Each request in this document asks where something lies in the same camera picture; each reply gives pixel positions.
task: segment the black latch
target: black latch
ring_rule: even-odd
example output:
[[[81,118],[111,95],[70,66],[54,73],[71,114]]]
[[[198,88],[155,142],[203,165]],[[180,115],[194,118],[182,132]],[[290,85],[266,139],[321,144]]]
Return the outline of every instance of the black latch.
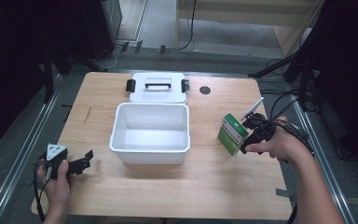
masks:
[[[182,92],[190,90],[190,80],[182,79]]]
[[[135,92],[136,80],[135,79],[128,79],[127,80],[127,87],[126,91]]]

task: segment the wooden table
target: wooden table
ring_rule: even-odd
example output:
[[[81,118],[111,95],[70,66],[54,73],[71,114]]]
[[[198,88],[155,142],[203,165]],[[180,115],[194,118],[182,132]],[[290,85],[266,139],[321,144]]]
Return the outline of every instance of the wooden table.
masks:
[[[232,157],[217,139],[222,118],[240,118],[260,97],[252,79],[188,77],[191,147],[182,165],[128,165],[109,148],[117,105],[128,102],[130,74],[89,73],[58,144],[69,161],[94,151],[72,187],[72,215],[287,219],[279,163],[268,154]],[[201,86],[211,93],[201,94]],[[265,113],[261,105],[258,112]]]

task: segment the white lid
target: white lid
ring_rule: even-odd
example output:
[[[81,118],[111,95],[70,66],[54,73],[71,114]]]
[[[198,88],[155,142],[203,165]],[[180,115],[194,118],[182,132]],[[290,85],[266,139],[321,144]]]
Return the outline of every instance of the white lid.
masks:
[[[130,94],[132,103],[185,104],[186,91],[182,91],[182,73],[135,73],[135,91]]]

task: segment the black circle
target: black circle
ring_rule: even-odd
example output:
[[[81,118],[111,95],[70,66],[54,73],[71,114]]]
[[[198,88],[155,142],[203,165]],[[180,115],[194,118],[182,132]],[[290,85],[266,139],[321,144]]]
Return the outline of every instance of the black circle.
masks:
[[[200,92],[204,95],[207,95],[207,94],[211,93],[211,88],[209,88],[207,86],[203,86],[200,88]]]

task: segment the black handle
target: black handle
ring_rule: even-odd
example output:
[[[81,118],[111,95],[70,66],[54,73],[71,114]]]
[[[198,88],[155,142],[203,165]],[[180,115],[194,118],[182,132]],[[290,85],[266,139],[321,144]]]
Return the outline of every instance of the black handle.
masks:
[[[171,83],[145,83],[145,87],[148,88],[149,86],[168,86],[170,88]]]

